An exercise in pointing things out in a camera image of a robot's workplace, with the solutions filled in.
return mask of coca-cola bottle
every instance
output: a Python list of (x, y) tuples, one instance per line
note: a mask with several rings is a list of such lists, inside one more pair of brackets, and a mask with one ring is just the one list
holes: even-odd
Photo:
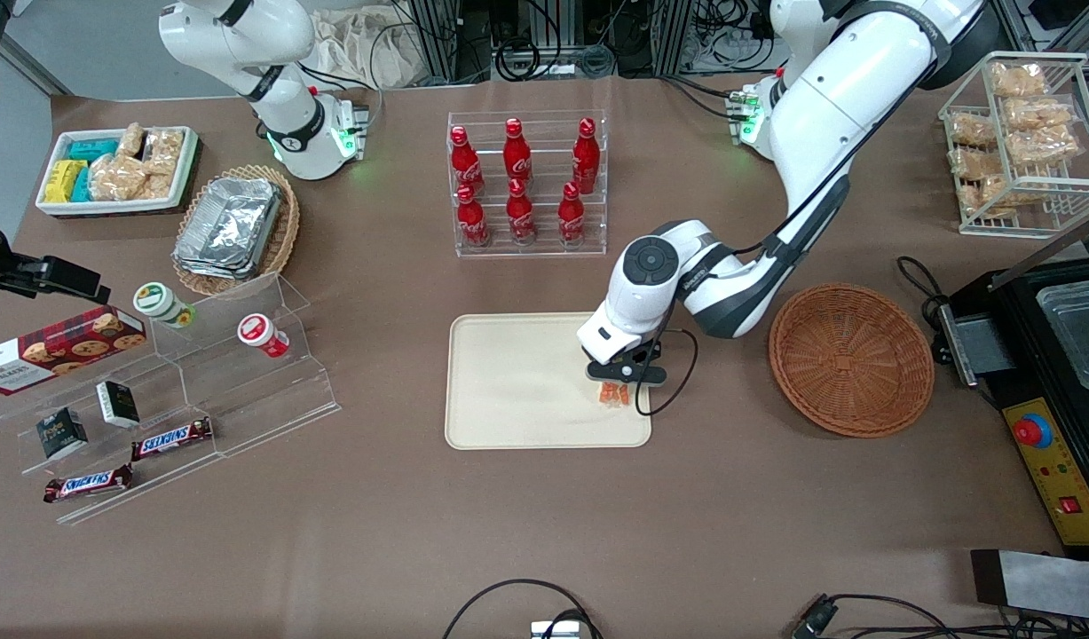
[(474, 187), (474, 195), (485, 193), (485, 179), (480, 174), (480, 158), (469, 143), (469, 134), (465, 126), (454, 126), (450, 130), (450, 142), (453, 143), (453, 152), (450, 153), (450, 163), (453, 165), (453, 176), (458, 185), (470, 185)]
[(596, 140), (596, 121), (591, 118), (579, 121), (579, 138), (572, 150), (572, 169), (579, 193), (592, 193), (596, 177), (600, 174), (600, 143)]
[(533, 181), (533, 150), (523, 133), (524, 126), (516, 118), (504, 122), (504, 171), (509, 180), (524, 180), (527, 187)]
[(564, 198), (560, 200), (560, 242), (568, 249), (584, 243), (584, 202), (579, 201), (575, 181), (564, 185)]
[(525, 193), (528, 185), (518, 177), (509, 180), (509, 201), (504, 205), (509, 213), (509, 230), (512, 231), (512, 242), (526, 247), (536, 242), (536, 225), (533, 223), (533, 202)]
[(462, 229), (462, 239), (472, 247), (487, 247), (490, 243), (488, 225), (485, 223), (485, 209), (474, 198), (474, 187), (458, 186), (458, 228)]

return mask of white tray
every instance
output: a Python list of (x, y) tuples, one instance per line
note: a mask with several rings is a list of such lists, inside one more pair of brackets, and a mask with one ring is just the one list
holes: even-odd
[[(456, 450), (634, 448), (650, 418), (600, 404), (576, 329), (589, 312), (463, 315), (450, 329), (445, 441)], [(634, 402), (650, 408), (647, 389)]]
[(185, 142), (182, 142), (182, 153), (178, 159), (178, 170), (174, 171), (174, 183), (170, 186), (170, 195), (164, 198), (155, 199), (127, 199), (123, 202), (46, 202), (44, 201), (44, 191), (46, 183), (50, 180), (50, 171), (54, 169), (54, 162), (66, 158), (66, 148), (72, 142), (98, 140), (100, 137), (122, 137), (125, 130), (122, 128), (100, 128), (97, 131), (70, 131), (59, 134), (54, 142), (54, 149), (50, 151), (48, 165), (44, 171), (44, 181), (40, 182), (40, 189), (36, 194), (36, 207), (48, 213), (51, 218), (109, 218), (115, 214), (139, 214), (150, 211), (161, 211), (162, 213), (180, 213), (170, 211), (180, 205), (182, 195), (185, 194), (185, 186), (188, 182), (189, 169), (193, 165), (193, 158), (196, 155), (196, 143), (198, 135), (188, 126), (154, 126), (146, 127), (147, 131), (161, 128), (172, 128), (185, 133)]

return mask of table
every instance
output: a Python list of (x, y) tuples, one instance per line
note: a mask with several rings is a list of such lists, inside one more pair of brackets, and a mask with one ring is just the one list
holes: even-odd
[[(821, 591), (893, 594), (950, 623), (990, 623), (967, 550), (1060, 551), (998, 414), (942, 369), (916, 426), (842, 440), (788, 404), (767, 359), (772, 315), (800, 288), (861, 284), (915, 316), (921, 294), (895, 256), (922, 259), (954, 292), (1032, 250), (954, 230), (934, 118), (944, 98), (915, 94), (874, 135), (836, 222), (770, 315), (745, 339), (701, 340), (694, 379), (647, 445), (456, 452), (442, 434), (455, 317), (590, 310), (631, 238), (698, 216), (747, 246), (780, 221), (784, 195), (719, 118), (657, 81), (389, 93), (366, 161), (294, 182), (304, 226), (285, 275), (314, 303), (309, 340), (342, 411), (74, 527), (53, 525), (0, 435), (0, 637), (436, 637), (469, 595), (511, 577), (568, 587), (617, 638), (774, 638)], [(446, 113), (577, 105), (610, 109), (609, 255), (457, 259)], [(198, 183), (273, 163), (240, 98), (57, 98), (53, 113), (57, 134), (191, 125), (207, 145)], [(147, 280), (174, 280), (178, 223), (59, 222), (29, 209), (15, 248), (101, 271), (121, 305)], [(87, 306), (0, 294), (0, 339)], [(671, 377), (688, 356), (674, 341)], [(493, 593), (454, 636), (523, 637), (562, 607), (543, 590)], [(918, 618), (856, 603), (837, 623)]]

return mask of round wicker basket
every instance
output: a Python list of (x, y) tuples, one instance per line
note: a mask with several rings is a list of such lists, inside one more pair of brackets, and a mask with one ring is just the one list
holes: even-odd
[(849, 437), (908, 428), (933, 393), (922, 331), (883, 295), (852, 284), (813, 286), (784, 304), (769, 332), (769, 364), (800, 413)]
[[(280, 218), (276, 220), (276, 226), (272, 226), (271, 236), (268, 238), (268, 246), (265, 247), (264, 259), (257, 275), (264, 275), (266, 272), (283, 271), (284, 267), (287, 266), (289, 258), (292, 257), (295, 235), (299, 233), (299, 202), (296, 201), (295, 194), (292, 193), (292, 185), (289, 185), (287, 179), (281, 175), (279, 171), (269, 169), (267, 165), (241, 165), (237, 169), (224, 171), (215, 177), (215, 180), (219, 177), (264, 179), (273, 183), (273, 185), (279, 185), (280, 189), (283, 191), (280, 210), (277, 213)], [(193, 209), (196, 208), (196, 204), (200, 200), (200, 195), (204, 195), (211, 184), (212, 180), (200, 187), (200, 192), (189, 202), (188, 208), (185, 210), (185, 218), (182, 219), (182, 225), (180, 225), (180, 230), (178, 231), (179, 237), (185, 232), (185, 226), (193, 216)], [(178, 271), (178, 278), (185, 284), (188, 291), (198, 292), (200, 295), (217, 295), (220, 292), (228, 291), (228, 288), (245, 282), (245, 280), (198, 275), (194, 272), (183, 270), (182, 267), (178, 267), (178, 263), (174, 263), (174, 271)]]

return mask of teal package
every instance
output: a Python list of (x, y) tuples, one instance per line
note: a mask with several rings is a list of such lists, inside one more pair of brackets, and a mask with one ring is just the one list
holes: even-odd
[(90, 201), (90, 169), (78, 171), (78, 177), (74, 179), (74, 191), (70, 193), (70, 201)]
[(84, 159), (96, 161), (106, 153), (118, 150), (118, 140), (77, 140), (66, 148), (66, 159)]

